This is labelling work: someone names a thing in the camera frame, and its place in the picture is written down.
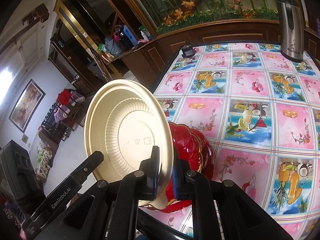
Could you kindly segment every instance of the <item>white wall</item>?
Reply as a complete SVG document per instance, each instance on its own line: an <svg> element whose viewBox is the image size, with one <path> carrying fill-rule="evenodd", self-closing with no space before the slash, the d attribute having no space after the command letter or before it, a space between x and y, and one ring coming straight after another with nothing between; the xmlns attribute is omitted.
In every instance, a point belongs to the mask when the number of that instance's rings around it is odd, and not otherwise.
<svg viewBox="0 0 320 240"><path fill-rule="evenodd" d="M33 113L29 124L25 130L25 135L29 137L27 144L21 139L23 133L9 120L9 115L17 102L20 94L30 79L46 93L37 109ZM30 150L28 144L32 144L37 135L38 127L41 125L44 117L49 111L51 105L55 102L58 94L67 86L68 80L57 70L57 68L47 59L43 58L26 74L15 91L8 107L2 115L0 126L0 146L4 147L10 140L14 140L26 150Z"/></svg>

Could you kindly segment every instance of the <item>wooden frame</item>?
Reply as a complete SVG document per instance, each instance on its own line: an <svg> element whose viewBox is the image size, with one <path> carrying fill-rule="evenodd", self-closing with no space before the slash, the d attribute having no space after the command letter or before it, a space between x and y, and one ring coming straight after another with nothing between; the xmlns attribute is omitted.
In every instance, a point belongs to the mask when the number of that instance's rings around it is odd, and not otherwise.
<svg viewBox="0 0 320 240"><path fill-rule="evenodd" d="M31 87L30 85L32 85L36 91L34 89L32 89L33 91L31 92L32 95L28 96L27 95L27 90L29 87ZM25 132L31 117L33 116L35 110L37 109L38 105L40 104L40 102L42 101L43 97L45 96L44 91L33 81L33 79L30 79L30 81L28 82L28 84L26 85L26 87L24 88L24 90L22 91L22 93L20 94L17 102L14 105L14 108L12 109L10 116L9 116L9 120L21 131L21 132ZM32 100L34 100L34 98L36 98L35 104L32 104ZM21 120L21 122L23 122L23 125L20 125L18 123L18 120L13 120L12 117L15 114L16 118L18 118L18 114L20 115L20 118L24 118L24 116L28 113L28 106L26 106L26 103L31 102L31 108L30 108L30 113L29 115L25 118L25 120L23 121L23 119Z"/></svg>

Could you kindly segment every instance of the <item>framed painting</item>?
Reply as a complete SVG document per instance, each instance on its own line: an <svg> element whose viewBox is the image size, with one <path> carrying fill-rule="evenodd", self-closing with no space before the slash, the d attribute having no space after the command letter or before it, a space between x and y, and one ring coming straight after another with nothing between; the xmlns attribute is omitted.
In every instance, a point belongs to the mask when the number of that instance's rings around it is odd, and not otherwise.
<svg viewBox="0 0 320 240"><path fill-rule="evenodd" d="M10 121L20 131L24 132L26 130L34 111L44 96L45 93L31 79L14 105L9 116Z"/></svg>

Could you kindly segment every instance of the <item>table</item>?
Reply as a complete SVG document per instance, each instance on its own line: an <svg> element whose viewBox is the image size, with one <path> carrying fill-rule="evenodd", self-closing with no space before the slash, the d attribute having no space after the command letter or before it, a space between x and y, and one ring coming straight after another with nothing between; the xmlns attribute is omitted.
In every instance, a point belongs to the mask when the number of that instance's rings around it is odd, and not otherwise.
<svg viewBox="0 0 320 240"><path fill-rule="evenodd" d="M292 237L320 217L320 71L254 42L196 47L169 63L154 95L167 120L200 130L215 153L212 180L233 180ZM191 207L145 212L193 236Z"/></svg>

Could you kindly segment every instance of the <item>white floor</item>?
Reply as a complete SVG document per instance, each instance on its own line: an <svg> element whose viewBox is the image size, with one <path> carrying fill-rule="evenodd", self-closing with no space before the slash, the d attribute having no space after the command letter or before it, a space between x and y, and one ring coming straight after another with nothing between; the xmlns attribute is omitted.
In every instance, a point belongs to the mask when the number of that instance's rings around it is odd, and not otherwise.
<svg viewBox="0 0 320 240"><path fill-rule="evenodd" d="M84 150L84 128L77 126L66 141L61 141L44 185L44 194L52 192L76 167L86 159ZM82 184L79 193L84 193L96 182L91 173Z"/></svg>

